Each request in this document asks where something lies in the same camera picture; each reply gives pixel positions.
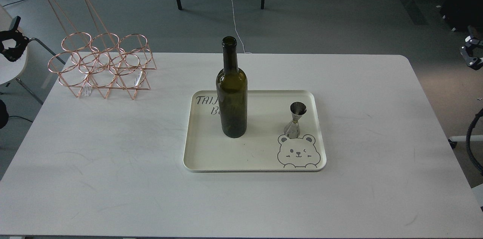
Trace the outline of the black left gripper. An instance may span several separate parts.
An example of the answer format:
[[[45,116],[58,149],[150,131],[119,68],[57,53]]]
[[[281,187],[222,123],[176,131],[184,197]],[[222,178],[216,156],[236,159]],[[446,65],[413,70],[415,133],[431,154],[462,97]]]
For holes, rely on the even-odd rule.
[[[20,16],[14,17],[9,29],[0,32],[1,54],[10,62],[19,60],[30,42],[30,39],[19,30],[20,21]]]

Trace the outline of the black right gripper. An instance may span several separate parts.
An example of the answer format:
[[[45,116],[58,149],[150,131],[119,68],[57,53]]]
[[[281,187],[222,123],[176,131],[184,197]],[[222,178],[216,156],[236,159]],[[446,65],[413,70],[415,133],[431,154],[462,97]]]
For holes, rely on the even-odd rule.
[[[464,45],[460,47],[460,54],[462,55],[468,67],[473,70],[479,70],[483,66],[482,57],[476,57],[473,51],[476,48],[483,48],[482,35],[478,33],[477,29],[474,26],[467,26],[466,28],[468,30],[469,36],[465,38]]]

